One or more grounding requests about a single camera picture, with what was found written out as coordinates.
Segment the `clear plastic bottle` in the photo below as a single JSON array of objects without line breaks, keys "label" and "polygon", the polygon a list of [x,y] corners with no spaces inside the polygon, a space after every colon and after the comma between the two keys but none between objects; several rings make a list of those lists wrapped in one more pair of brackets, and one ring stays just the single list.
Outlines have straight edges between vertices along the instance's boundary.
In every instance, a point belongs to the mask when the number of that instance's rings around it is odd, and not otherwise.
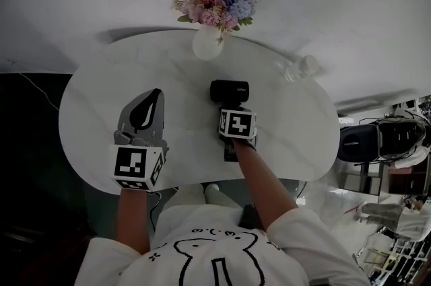
[{"label": "clear plastic bottle", "polygon": [[287,66],[284,69],[284,77],[287,81],[296,81],[313,75],[320,68],[316,58],[312,55],[306,55],[294,64]]}]

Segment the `white table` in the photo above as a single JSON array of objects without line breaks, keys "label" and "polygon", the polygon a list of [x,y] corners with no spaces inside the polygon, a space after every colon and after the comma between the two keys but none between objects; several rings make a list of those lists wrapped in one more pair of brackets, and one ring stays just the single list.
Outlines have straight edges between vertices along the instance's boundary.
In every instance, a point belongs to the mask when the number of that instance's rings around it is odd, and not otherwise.
[{"label": "white table", "polygon": [[279,178],[312,181],[337,155],[339,124],[327,93],[311,78],[288,83],[286,62],[252,42],[229,38],[221,55],[198,59],[193,31],[163,31],[120,40],[80,67],[61,101],[59,130],[73,169],[93,187],[119,194],[108,177],[108,146],[121,110],[139,94],[164,92],[163,137],[170,150],[158,188],[242,178],[224,162],[217,138],[218,108],[209,99],[215,79],[250,84],[243,104],[257,113],[257,151]]}]

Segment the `white vase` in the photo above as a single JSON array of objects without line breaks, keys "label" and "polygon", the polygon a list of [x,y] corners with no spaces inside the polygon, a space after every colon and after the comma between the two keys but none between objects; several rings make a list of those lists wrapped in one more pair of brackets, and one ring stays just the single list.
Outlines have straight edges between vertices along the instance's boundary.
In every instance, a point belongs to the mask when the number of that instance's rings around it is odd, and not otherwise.
[{"label": "white vase", "polygon": [[193,38],[193,52],[202,60],[217,57],[223,50],[224,34],[215,26],[201,25]]}]

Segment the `white wall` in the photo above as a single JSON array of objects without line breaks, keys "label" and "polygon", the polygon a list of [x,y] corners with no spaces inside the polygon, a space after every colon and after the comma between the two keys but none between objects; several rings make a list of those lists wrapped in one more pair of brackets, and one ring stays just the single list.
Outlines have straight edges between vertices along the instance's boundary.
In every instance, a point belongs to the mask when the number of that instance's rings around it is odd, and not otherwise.
[{"label": "white wall", "polygon": [[[190,28],[170,4],[0,0],[0,70],[72,73],[112,39]],[[262,0],[257,9],[239,35],[287,56],[315,55],[334,102],[431,93],[431,0]]]}]

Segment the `black device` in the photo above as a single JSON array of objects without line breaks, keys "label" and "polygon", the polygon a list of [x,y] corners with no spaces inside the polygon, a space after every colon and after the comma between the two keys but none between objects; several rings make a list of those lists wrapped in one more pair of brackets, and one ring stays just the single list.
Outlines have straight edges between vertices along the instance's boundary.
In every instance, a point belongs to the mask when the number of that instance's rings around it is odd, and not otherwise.
[{"label": "black device", "polygon": [[246,81],[214,80],[211,82],[209,96],[213,102],[228,106],[240,105],[248,101],[250,88]]}]

